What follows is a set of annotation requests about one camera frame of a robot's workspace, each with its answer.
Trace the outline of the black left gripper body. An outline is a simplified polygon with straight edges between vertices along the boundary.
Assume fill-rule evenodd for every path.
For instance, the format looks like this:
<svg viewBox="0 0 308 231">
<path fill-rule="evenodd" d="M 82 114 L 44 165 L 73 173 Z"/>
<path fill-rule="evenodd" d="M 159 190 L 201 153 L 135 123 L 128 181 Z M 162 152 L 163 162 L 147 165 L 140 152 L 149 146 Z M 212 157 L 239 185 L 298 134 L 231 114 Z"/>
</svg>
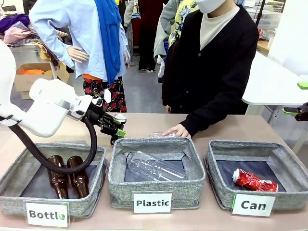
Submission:
<svg viewBox="0 0 308 231">
<path fill-rule="evenodd" d="M 93 99 L 85 113 L 84 116 L 84 123 L 86 124 L 88 121 L 91 125 L 97 125 L 99 127 L 106 126 L 106 122 L 103 119 L 105 114 L 103 108 L 103 99 L 96 98 Z"/>
</svg>

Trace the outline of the black drink can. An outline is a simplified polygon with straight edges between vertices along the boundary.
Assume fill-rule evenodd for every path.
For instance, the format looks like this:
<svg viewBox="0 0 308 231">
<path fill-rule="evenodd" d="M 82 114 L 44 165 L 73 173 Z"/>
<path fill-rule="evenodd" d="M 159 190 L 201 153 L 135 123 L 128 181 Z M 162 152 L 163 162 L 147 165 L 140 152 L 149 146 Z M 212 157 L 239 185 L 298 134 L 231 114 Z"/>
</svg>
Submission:
<svg viewBox="0 0 308 231">
<path fill-rule="evenodd" d="M 127 121 L 127 116 L 125 114 L 115 114 L 113 116 L 113 126 L 115 127 L 115 134 L 111 136 L 110 144 L 113 146 L 115 141 L 124 138 L 126 132 L 124 131 L 124 126 Z"/>
</svg>

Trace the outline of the small clear plastic wrapper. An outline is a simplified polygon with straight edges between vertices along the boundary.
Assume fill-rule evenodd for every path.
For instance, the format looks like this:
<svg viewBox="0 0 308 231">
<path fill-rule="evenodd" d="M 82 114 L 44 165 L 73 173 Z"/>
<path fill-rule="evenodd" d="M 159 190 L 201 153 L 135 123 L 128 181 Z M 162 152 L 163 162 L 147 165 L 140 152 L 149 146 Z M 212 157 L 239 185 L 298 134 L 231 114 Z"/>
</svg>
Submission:
<svg viewBox="0 0 308 231">
<path fill-rule="evenodd" d="M 150 138 L 173 138 L 175 137 L 174 133 L 169 133 L 165 135 L 163 132 L 153 132 L 149 135 Z"/>
</svg>

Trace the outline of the clear plastic bottle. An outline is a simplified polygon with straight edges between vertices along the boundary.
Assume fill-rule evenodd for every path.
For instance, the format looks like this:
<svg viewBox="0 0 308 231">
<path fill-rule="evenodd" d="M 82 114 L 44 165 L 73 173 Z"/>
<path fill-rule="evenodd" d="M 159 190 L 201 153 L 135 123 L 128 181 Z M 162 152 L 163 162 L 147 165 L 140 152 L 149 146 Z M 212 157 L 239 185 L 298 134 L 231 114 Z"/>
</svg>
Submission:
<svg viewBox="0 0 308 231">
<path fill-rule="evenodd" d="M 141 151 L 124 153 L 128 169 L 146 181 L 181 181 L 188 175 L 183 168 Z"/>
</svg>

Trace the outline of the brown glass bottle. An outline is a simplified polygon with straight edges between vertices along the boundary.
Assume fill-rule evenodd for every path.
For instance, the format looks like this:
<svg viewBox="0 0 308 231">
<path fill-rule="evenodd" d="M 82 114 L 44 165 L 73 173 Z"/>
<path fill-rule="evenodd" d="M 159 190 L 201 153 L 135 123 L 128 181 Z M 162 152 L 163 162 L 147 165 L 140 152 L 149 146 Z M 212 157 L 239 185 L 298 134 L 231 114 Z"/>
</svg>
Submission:
<svg viewBox="0 0 308 231">
<path fill-rule="evenodd" d="M 59 155 L 53 155 L 48 158 L 48 161 L 57 166 L 57 167 L 65 167 L 63 158 Z M 68 199 L 68 175 L 54 172 L 48 169 L 49 181 L 52 188 L 55 189 L 57 197 L 59 199 Z"/>
<path fill-rule="evenodd" d="M 81 165 L 83 159 L 80 156 L 72 156 L 67 160 L 67 167 L 73 168 Z M 89 178 L 86 171 L 81 171 L 69 174 L 72 187 L 77 191 L 79 198 L 85 198 L 89 195 Z"/>
</svg>

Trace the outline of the crushed red can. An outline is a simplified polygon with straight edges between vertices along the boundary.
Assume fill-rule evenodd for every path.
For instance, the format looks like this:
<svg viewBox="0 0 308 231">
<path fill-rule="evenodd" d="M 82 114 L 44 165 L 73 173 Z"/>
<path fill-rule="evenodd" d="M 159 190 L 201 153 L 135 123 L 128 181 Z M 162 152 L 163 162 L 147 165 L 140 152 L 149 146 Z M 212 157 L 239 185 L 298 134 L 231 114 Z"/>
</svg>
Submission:
<svg viewBox="0 0 308 231">
<path fill-rule="evenodd" d="M 271 180 L 263 180 L 251 172 L 237 168 L 232 176 L 234 184 L 258 192 L 277 192 L 279 185 Z"/>
</svg>

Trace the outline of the person's left forearm black sleeve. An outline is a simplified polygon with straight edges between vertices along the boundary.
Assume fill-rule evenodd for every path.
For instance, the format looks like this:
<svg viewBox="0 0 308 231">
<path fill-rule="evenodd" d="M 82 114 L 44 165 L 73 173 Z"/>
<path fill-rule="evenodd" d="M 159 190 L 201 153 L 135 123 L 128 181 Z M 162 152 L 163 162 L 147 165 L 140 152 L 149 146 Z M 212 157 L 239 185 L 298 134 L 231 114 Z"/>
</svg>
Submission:
<svg viewBox="0 0 308 231">
<path fill-rule="evenodd" d="M 223 92 L 207 104 L 189 113 L 180 124 L 193 137 L 197 132 L 208 129 L 228 115 L 245 114 L 246 109 L 247 104 L 242 101 L 240 95 Z"/>
</svg>

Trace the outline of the white Can label sign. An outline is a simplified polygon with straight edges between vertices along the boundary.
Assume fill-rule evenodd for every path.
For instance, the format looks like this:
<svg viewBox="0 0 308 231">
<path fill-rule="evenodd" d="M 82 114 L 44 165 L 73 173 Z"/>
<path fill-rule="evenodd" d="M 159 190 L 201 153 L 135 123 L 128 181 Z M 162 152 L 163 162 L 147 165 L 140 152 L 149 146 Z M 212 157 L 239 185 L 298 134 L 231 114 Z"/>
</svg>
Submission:
<svg viewBox="0 0 308 231">
<path fill-rule="evenodd" d="M 232 214 L 242 216 L 269 217 L 276 197 L 236 194 L 232 204 Z"/>
</svg>

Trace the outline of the grey fabric basket labelled Bottle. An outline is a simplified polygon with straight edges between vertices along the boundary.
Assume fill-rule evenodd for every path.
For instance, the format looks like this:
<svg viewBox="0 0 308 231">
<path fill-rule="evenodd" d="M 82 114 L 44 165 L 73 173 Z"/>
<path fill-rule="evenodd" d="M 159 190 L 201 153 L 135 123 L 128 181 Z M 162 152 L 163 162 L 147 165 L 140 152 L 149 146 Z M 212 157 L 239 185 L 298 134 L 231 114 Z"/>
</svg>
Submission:
<svg viewBox="0 0 308 231">
<path fill-rule="evenodd" d="M 92 216 L 105 179 L 108 161 L 106 149 L 98 147 L 92 163 L 86 168 L 89 177 L 89 195 L 79 198 L 77 191 L 69 184 L 68 199 L 59 199 L 50 185 L 46 167 L 24 149 L 0 179 L 0 206 L 6 215 L 23 216 L 26 203 L 68 203 L 69 215 L 75 218 Z"/>
</svg>

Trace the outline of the person's left hand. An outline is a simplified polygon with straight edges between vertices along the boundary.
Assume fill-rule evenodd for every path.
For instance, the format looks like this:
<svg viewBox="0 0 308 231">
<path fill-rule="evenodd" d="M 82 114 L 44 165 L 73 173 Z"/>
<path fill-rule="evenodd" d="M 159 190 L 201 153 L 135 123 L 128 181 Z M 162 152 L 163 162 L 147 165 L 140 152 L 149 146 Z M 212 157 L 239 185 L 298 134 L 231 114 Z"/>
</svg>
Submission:
<svg viewBox="0 0 308 231">
<path fill-rule="evenodd" d="M 163 136 L 170 135 L 171 133 L 174 134 L 176 137 L 191 138 L 190 133 L 182 124 L 177 124 L 176 126 L 169 128 L 163 133 Z"/>
</svg>

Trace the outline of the white side table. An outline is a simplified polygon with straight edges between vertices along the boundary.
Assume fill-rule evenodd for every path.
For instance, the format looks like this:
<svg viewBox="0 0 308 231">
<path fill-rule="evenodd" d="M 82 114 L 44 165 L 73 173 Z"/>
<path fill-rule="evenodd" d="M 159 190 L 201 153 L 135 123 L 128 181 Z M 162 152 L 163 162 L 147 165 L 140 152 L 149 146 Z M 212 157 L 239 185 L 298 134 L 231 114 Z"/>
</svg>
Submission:
<svg viewBox="0 0 308 231">
<path fill-rule="evenodd" d="M 302 105 L 308 102 L 308 90 L 297 85 L 302 80 L 257 52 L 242 100 L 249 105 Z"/>
</svg>

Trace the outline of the blue scarf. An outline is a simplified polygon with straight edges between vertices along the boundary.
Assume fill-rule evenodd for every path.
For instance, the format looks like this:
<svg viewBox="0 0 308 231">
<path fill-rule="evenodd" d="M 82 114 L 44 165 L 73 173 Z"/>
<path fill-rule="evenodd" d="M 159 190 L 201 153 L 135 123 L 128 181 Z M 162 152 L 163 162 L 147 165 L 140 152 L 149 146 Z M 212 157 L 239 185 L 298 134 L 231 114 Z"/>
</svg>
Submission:
<svg viewBox="0 0 308 231">
<path fill-rule="evenodd" d="M 121 16 L 115 0 L 94 0 L 100 24 L 103 55 L 108 83 L 115 81 L 120 71 L 120 23 Z"/>
</svg>

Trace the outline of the black stand pole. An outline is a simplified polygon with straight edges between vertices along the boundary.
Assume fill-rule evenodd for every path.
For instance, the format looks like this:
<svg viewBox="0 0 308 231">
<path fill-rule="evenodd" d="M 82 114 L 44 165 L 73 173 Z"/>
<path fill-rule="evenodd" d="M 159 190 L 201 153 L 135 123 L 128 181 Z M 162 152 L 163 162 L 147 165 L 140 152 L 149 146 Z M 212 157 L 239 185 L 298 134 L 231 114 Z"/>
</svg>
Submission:
<svg viewBox="0 0 308 231">
<path fill-rule="evenodd" d="M 256 25 L 257 25 L 257 26 L 258 26 L 259 21 L 260 21 L 260 19 L 261 19 L 262 11 L 263 11 L 265 2 L 266 2 L 266 0 L 262 0 L 261 4 L 258 6 L 259 12 L 258 12 L 258 15 L 257 15 L 257 20 L 256 20 Z"/>
</svg>

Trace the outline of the yellow floral garment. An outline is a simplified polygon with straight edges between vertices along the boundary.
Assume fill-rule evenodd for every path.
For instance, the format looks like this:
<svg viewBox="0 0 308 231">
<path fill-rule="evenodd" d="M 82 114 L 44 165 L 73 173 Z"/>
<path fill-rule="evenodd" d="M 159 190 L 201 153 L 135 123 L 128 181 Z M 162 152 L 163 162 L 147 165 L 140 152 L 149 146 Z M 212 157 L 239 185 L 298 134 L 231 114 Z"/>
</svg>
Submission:
<svg viewBox="0 0 308 231">
<path fill-rule="evenodd" d="M 174 31 L 170 33 L 168 38 L 169 47 L 180 38 L 186 16 L 198 9 L 196 0 L 178 0 L 173 24 Z"/>
</svg>

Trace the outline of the white face mask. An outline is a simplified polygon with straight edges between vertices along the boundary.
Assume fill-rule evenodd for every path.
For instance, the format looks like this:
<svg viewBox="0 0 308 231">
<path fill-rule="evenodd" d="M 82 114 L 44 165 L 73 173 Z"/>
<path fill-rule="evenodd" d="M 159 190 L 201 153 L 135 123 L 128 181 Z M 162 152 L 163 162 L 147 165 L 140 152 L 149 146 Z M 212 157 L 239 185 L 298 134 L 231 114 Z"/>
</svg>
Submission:
<svg viewBox="0 0 308 231">
<path fill-rule="evenodd" d="M 199 10 L 202 13 L 211 13 L 214 10 L 218 9 L 225 0 L 195 0 Z"/>
</svg>

